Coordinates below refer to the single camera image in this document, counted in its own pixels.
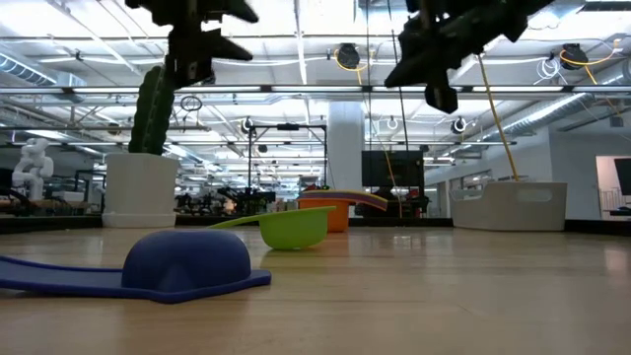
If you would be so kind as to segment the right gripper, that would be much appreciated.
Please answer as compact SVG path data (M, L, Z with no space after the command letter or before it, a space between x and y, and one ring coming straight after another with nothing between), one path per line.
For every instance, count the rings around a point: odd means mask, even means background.
M457 110L457 93L450 86L447 71L458 67L459 59L449 54L454 43L441 30L472 8L463 0L406 0L409 13L415 16L405 23L399 35L401 60L384 81L388 88L426 85L429 106L445 113Z

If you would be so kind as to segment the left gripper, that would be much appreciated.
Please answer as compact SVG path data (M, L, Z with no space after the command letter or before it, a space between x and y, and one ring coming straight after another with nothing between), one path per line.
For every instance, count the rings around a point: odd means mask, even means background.
M178 89L211 77L214 58L252 60L249 51L222 36L219 29L201 28L206 22L222 21L225 15L256 23L258 16L245 0L149 0L147 10L155 25L172 27L166 66Z

